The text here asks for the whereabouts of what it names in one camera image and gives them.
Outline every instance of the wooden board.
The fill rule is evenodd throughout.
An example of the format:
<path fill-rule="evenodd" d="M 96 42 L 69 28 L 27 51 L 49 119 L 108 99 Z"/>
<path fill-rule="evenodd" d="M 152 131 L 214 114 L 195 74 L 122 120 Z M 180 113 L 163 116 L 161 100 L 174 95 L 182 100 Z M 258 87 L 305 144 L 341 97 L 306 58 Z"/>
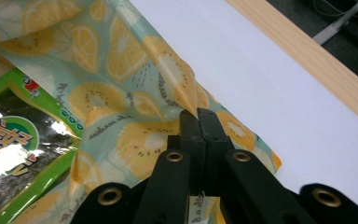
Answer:
<path fill-rule="evenodd" d="M 358 115 L 358 76 L 263 0 L 227 0 Z"/>

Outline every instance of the screw hole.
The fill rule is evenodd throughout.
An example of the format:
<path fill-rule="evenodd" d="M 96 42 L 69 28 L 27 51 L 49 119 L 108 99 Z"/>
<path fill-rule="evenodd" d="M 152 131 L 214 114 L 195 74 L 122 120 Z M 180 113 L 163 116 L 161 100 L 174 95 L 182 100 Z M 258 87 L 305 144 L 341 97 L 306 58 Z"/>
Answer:
<path fill-rule="evenodd" d="M 249 161 L 251 159 L 251 157 L 245 152 L 234 152 L 232 156 L 237 161 Z"/>
<path fill-rule="evenodd" d="M 338 196 L 333 194 L 330 191 L 325 190 L 325 189 L 314 189 L 312 191 L 312 196 L 319 203 L 322 203 L 326 206 L 329 206 L 329 207 L 341 206 L 341 200 L 338 198 Z"/>
<path fill-rule="evenodd" d="M 183 159 L 182 153 L 179 152 L 170 152 L 167 155 L 168 161 L 181 161 Z"/>
<path fill-rule="evenodd" d="M 120 201 L 121 197 L 122 193 L 120 189 L 105 189 L 100 193 L 100 195 L 98 195 L 98 203 L 104 206 L 112 205 Z"/>

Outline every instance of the seaweed snack package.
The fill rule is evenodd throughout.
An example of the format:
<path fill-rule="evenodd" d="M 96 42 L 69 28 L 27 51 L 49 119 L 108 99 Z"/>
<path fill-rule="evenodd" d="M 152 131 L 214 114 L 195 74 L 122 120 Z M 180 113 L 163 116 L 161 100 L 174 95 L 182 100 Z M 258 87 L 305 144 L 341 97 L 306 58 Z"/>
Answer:
<path fill-rule="evenodd" d="M 0 77 L 0 223 L 8 223 L 67 172 L 82 130 L 21 71 Z"/>

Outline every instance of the fruit-print cloth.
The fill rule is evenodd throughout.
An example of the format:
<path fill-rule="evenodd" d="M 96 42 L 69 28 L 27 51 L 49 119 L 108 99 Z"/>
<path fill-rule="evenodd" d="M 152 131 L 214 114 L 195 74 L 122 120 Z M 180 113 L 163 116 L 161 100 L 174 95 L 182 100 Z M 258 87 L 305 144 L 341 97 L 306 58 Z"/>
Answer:
<path fill-rule="evenodd" d="M 85 127 L 70 174 L 19 217 L 13 215 L 15 223 L 70 223 L 97 186 L 133 187 L 149 177 L 167 135 L 178 134 L 183 109 L 211 109 L 236 148 L 252 151 L 272 173 L 281 165 L 202 88 L 129 1 L 0 0 L 0 75 L 14 66 Z M 204 201 L 201 221 L 222 222 L 218 199 Z"/>

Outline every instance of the white table surface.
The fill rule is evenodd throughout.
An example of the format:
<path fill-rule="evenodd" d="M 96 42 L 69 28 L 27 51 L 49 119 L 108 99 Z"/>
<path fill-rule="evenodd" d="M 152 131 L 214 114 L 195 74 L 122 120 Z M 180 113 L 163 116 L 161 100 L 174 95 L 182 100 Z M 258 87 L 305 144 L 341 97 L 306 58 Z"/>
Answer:
<path fill-rule="evenodd" d="M 358 203 L 358 117 L 307 71 L 223 0 L 132 3 L 280 156 L 285 187 L 322 183 Z"/>

